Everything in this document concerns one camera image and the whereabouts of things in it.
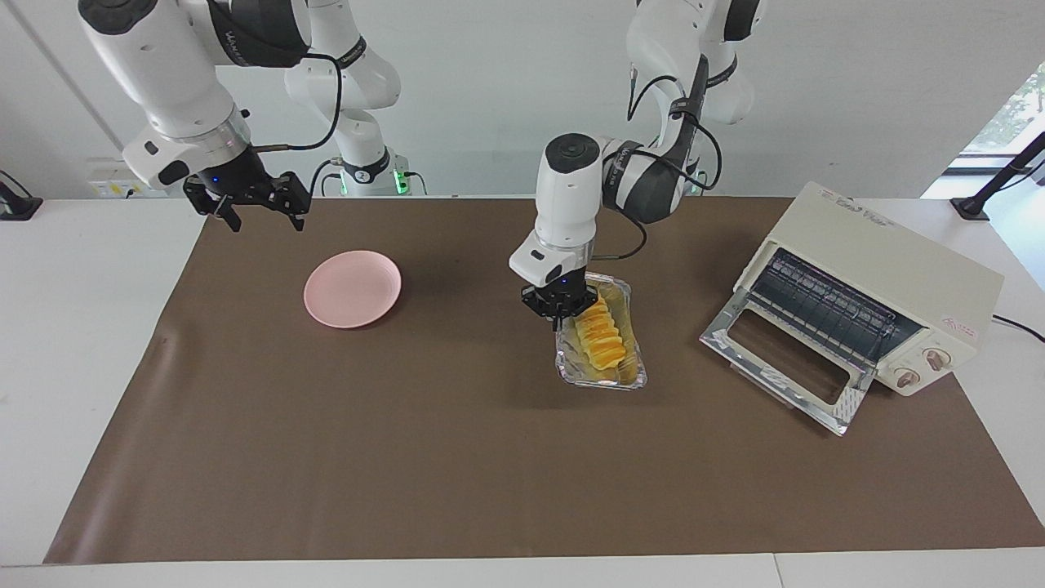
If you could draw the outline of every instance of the black stand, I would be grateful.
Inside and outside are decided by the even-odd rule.
[[[0,220],[28,220],[43,203],[40,197],[22,197],[0,182]]]
[[[983,212],[983,206],[986,204],[986,201],[998,193],[998,190],[1003,188],[1021,169],[1034,161],[1042,150],[1045,150],[1045,133],[1038,135],[1037,139],[1030,141],[1027,148],[1023,149],[1020,155],[1017,155],[1004,169],[998,171],[998,174],[983,186],[983,189],[979,190],[976,195],[951,198],[954,209],[967,220],[990,220],[991,217]]]

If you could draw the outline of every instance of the oven knob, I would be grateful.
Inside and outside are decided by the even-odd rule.
[[[943,350],[926,350],[925,361],[933,372],[943,372],[951,366],[951,355]]]
[[[918,375],[916,372],[910,370],[898,370],[897,371],[897,387],[907,389],[913,386],[922,381],[922,377]]]

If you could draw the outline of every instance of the leather mat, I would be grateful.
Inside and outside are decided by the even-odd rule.
[[[628,394],[561,382],[519,303],[531,201],[209,219],[46,563],[1045,545],[954,378],[876,389],[838,439],[698,343],[789,204],[690,199],[591,265],[634,289],[649,384]],[[597,253],[637,237],[604,211]],[[352,249],[392,257],[403,297],[336,331],[302,287]]]

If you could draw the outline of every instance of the food tray with bread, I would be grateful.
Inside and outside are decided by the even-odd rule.
[[[576,386],[637,391],[646,385],[646,368],[631,327],[631,286],[608,275],[585,278],[599,302],[559,329],[559,375]]]

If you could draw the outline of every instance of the clear plastic container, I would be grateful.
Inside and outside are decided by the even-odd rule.
[[[608,275],[588,272],[585,278],[606,301],[609,314],[624,339],[627,355],[616,369],[596,370],[581,348],[574,320],[570,319],[563,322],[555,342],[555,366],[559,370],[559,376],[575,386],[637,391],[646,385],[646,367],[643,366],[642,352],[631,329],[631,286],[626,281]]]

